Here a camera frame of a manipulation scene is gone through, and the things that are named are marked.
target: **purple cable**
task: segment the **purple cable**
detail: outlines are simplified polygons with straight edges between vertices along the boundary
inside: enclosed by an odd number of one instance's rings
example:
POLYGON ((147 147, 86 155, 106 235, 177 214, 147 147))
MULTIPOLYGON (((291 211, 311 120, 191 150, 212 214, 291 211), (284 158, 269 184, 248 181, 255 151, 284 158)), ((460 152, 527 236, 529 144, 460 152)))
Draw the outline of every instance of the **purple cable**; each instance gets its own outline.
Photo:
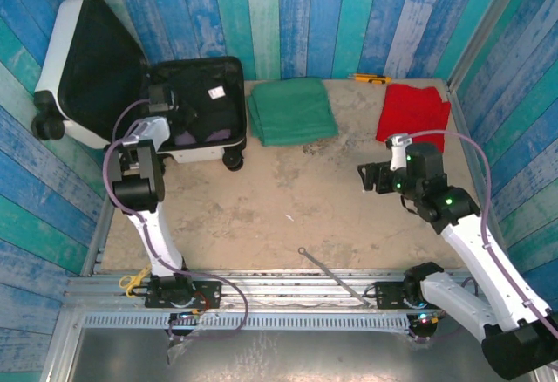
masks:
MULTIPOLYGON (((494 263, 496 264, 496 266, 498 267, 498 269, 500 270, 502 275, 504 275, 504 277, 509 282, 509 284, 512 285, 515 292, 517 292, 517 294, 519 295, 519 297, 523 301, 523 304, 525 306, 527 306, 533 312, 533 314, 542 322, 542 324, 545 327, 547 327, 547 330, 549 330, 550 333, 556 339, 558 339, 558 330, 541 314, 541 312, 539 310, 537 310, 534 307, 534 305, 533 305, 532 301, 529 299, 529 297, 527 295, 525 295, 525 293, 519 287, 517 282, 515 282, 515 280, 509 275, 506 268, 501 263, 500 259, 496 256, 496 253, 494 252, 494 250, 492 248, 492 244, 488 241, 487 222, 488 222, 488 211, 490 209, 490 201, 491 201, 491 194, 492 194, 492 175, 490 173, 490 164, 488 163, 487 155, 482 150, 482 148, 479 146, 479 144, 477 144, 474 140, 472 140, 468 136, 466 136, 462 133, 446 131, 444 129, 432 129, 431 131, 411 133, 409 135, 409 138, 417 138, 418 136, 432 135, 432 134, 435 134, 435 133, 457 136, 461 140, 465 140, 468 143, 470 143, 474 147, 474 149, 480 154, 480 158, 482 158, 482 162, 485 165, 485 170, 487 171, 487 193, 485 195, 485 204, 484 204, 484 207, 483 207, 483 211, 482 211, 482 214, 480 215, 480 236, 482 238, 482 241, 485 244, 485 246, 487 247, 488 255, 490 255, 490 257, 493 259, 494 263)), ((555 371, 558 371, 558 366, 556 366, 556 365, 547 365, 547 366, 550 367, 551 369, 555 370, 555 371)))
MULTIPOLYGON (((139 105, 144 105, 145 103, 149 103, 149 99, 141 99, 141 100, 134 101, 131 105, 129 105, 126 109, 122 111, 119 118, 116 119, 116 122, 114 123, 114 127, 112 128, 112 141, 116 140, 116 130, 119 128, 120 122, 122 121, 124 116, 126 116, 128 112, 130 112, 134 107, 139 105)), ((126 132, 126 135, 124 136, 127 136, 129 132, 131 132, 130 129, 128 129, 128 132, 126 132)))
MULTIPOLYGON (((131 105, 129 105, 129 107, 127 107, 124 112, 122 112, 119 116, 119 118, 117 119, 117 122, 114 126, 114 129, 112 131, 112 135, 114 136, 114 134, 116 133, 116 129, 120 123, 120 121, 124 118, 124 115, 126 115, 126 113, 128 113, 133 107, 146 103, 149 100, 138 100, 134 103, 132 103, 131 105)), ((125 134, 125 137, 132 131, 132 126, 130 126, 128 128, 128 131, 125 134)), ((244 316, 242 317, 242 321, 241 323, 234 328, 229 334, 227 335, 221 335, 221 336, 192 336, 193 333, 188 334, 187 337, 190 338, 195 338, 195 339, 200 339, 200 340, 221 340, 221 339, 226 339, 226 338, 231 338, 233 337, 238 331, 240 331, 242 329, 242 327, 244 325, 246 325, 247 321, 248 321, 248 299, 246 298, 246 295, 244 295, 244 293, 241 291, 241 289, 233 282, 229 281, 228 279, 224 278, 224 277, 220 277, 217 275, 213 275, 210 273, 200 273, 200 272, 192 272, 192 271, 185 271, 185 270, 181 270, 181 269, 176 269, 175 267, 173 267, 172 265, 170 265, 169 263, 165 262, 164 260, 161 259, 161 256, 157 253, 157 251, 155 250, 153 243, 151 241, 151 237, 149 235, 149 230, 147 229, 147 224, 146 224, 146 220, 145 218, 140 214, 140 212, 135 211, 133 209, 127 208, 126 206, 124 206, 116 197, 116 195, 114 194, 112 187, 110 185, 110 182, 108 180, 108 161, 111 158, 112 153, 114 152, 114 149, 121 145, 122 142, 124 141, 124 139, 120 139, 120 140, 115 140, 107 149, 106 149, 106 153, 105 153, 105 158, 103 159, 103 182, 105 183, 105 188, 106 188, 106 193, 108 194, 108 197, 111 199, 112 203, 114 203, 114 205, 118 208, 120 208, 122 210, 122 212, 129 214, 129 215, 134 215, 135 217, 138 218, 138 220, 143 224, 142 230, 144 233, 144 236, 146 238, 146 245, 149 248, 149 251, 151 252, 152 256, 154 258, 157 259, 157 261, 165 268, 171 270, 173 273, 178 273, 180 275, 183 276, 189 276, 189 277, 198 277, 198 278, 208 278, 208 279, 214 279, 214 280, 218 280, 222 283, 228 284, 230 287, 232 287, 234 290, 236 290, 238 292, 238 294, 241 296, 242 301, 244 302, 244 316)), ((169 325, 169 336, 171 339, 183 339, 180 337, 176 337, 173 333, 172 333, 172 329, 173 326, 176 322, 179 322, 180 319, 175 320, 173 322, 170 323, 169 325)))

